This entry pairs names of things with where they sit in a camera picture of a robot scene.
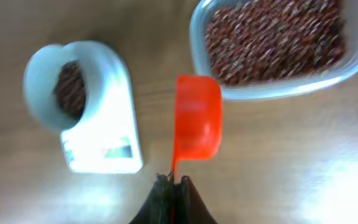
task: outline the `table surface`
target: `table surface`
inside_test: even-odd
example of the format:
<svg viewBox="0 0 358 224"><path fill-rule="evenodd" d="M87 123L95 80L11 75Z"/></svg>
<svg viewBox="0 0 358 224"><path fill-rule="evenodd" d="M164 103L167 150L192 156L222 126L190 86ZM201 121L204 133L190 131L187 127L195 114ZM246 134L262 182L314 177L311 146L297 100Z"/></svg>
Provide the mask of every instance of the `table surface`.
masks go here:
<svg viewBox="0 0 358 224"><path fill-rule="evenodd" d="M0 0L0 223L128 223L170 168L179 73L192 73L195 0ZM31 55L100 40L126 61L145 166L73 174L22 97ZM279 100L225 102L216 157L182 162L219 223L358 223L358 75Z"/></svg>

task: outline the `red plastic utensil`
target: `red plastic utensil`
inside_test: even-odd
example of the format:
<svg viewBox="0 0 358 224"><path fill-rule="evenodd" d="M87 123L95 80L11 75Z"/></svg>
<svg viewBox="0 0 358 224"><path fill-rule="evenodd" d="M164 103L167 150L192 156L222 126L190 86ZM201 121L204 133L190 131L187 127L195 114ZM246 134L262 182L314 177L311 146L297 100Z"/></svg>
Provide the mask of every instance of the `red plastic utensil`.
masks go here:
<svg viewBox="0 0 358 224"><path fill-rule="evenodd" d="M172 172L177 161L210 159L222 140L222 95L210 77L180 75L175 102Z"/></svg>

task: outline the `wooden table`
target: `wooden table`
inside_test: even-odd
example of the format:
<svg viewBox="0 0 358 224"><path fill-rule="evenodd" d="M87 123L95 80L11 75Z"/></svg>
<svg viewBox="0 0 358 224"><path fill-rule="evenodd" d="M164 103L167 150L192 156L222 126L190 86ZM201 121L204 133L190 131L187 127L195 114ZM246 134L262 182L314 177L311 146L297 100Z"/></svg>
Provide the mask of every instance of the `wooden table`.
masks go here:
<svg viewBox="0 0 358 224"><path fill-rule="evenodd" d="M195 0L0 0L0 223L127 223L170 168L175 76L192 73ZM73 174L58 135L22 98L22 73L49 43L100 40L131 73L145 166ZM358 223L358 75L279 100L225 102L210 161L184 162L219 223Z"/></svg>

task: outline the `dark brown granule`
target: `dark brown granule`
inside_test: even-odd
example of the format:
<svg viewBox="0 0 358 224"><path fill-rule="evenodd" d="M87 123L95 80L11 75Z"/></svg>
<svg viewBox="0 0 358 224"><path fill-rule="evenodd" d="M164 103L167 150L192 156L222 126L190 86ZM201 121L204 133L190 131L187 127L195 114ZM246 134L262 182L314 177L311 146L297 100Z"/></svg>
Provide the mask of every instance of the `dark brown granule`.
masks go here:
<svg viewBox="0 0 358 224"><path fill-rule="evenodd" d="M77 61L64 64L60 70L54 94L60 109L74 119L80 119L86 101L85 84Z"/></svg>
<svg viewBox="0 0 358 224"><path fill-rule="evenodd" d="M340 0L255 0L215 12L206 30L213 74L249 85L322 71L345 53Z"/></svg>

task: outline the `rectangular container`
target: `rectangular container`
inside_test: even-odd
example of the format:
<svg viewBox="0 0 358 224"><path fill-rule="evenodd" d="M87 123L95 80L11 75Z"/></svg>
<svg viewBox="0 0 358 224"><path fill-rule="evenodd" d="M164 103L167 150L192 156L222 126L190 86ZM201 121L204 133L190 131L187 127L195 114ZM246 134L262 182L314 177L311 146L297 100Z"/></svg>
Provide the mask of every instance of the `rectangular container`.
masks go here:
<svg viewBox="0 0 358 224"><path fill-rule="evenodd" d="M212 76L204 41L210 18L219 9L248 1L250 0L202 0L197 5L190 22L190 43L197 74ZM221 85L223 98L255 100L300 95L331 86L356 74L358 72L358 0L342 0L342 5L341 18L346 22L344 38L347 50L344 58L335 66L323 73L292 80L239 87Z"/></svg>

